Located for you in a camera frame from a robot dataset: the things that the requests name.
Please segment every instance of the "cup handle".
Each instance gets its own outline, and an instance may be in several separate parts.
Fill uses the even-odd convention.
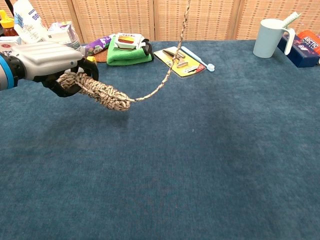
[[[288,41],[286,42],[284,54],[288,55],[291,51],[292,44],[294,43],[296,32],[293,28],[282,28],[282,30],[286,31],[289,34]]]

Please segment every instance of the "toothbrush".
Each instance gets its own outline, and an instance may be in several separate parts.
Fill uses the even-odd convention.
[[[208,71],[213,72],[215,70],[215,65],[209,63],[208,65],[205,64],[200,57],[198,57],[197,55],[195,55],[192,51],[190,51],[188,48],[186,48],[185,46],[181,47],[182,51],[184,51],[186,54],[188,54],[190,57],[194,58],[195,60],[197,60],[198,62],[200,62],[201,64],[203,64],[206,69],[208,69]]]
[[[291,24],[294,20],[299,18],[301,16],[301,13],[297,13],[296,11],[291,13],[285,20],[282,21],[282,27],[285,28],[289,24]]]

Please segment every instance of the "cup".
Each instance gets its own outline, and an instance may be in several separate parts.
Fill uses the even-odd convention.
[[[270,58],[274,54],[284,32],[289,34],[284,54],[290,53],[296,32],[292,28],[284,28],[280,19],[267,18],[260,22],[260,28],[255,40],[253,54],[259,58]]]

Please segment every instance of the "rope toy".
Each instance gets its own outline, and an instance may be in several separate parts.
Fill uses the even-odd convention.
[[[172,72],[172,68],[177,59],[178,52],[181,48],[182,41],[184,39],[184,32],[187,25],[188,13],[190,8],[191,0],[188,0],[186,5],[186,10],[184,12],[184,18],[182,22],[181,34],[177,46],[177,50],[172,58],[172,64],[166,73],[164,79],[161,84],[151,93],[146,96],[139,98],[130,98],[125,93],[118,91],[111,85],[106,85],[100,81],[94,80],[92,77],[87,76],[87,74],[83,72],[66,72],[62,74],[56,81],[64,88],[68,89],[72,85],[77,84],[81,87],[79,93],[88,95],[91,98],[94,98],[96,102],[100,102],[102,105],[107,107],[110,110],[117,111],[127,111],[130,108],[130,103],[141,102],[152,97],[156,94],[168,81],[168,78]]]

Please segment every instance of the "green cloth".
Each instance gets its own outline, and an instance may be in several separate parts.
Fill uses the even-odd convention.
[[[106,56],[106,64],[111,66],[125,66],[150,62],[154,59],[151,47],[147,55],[143,48],[137,50],[122,50],[115,47],[116,37],[113,37]]]

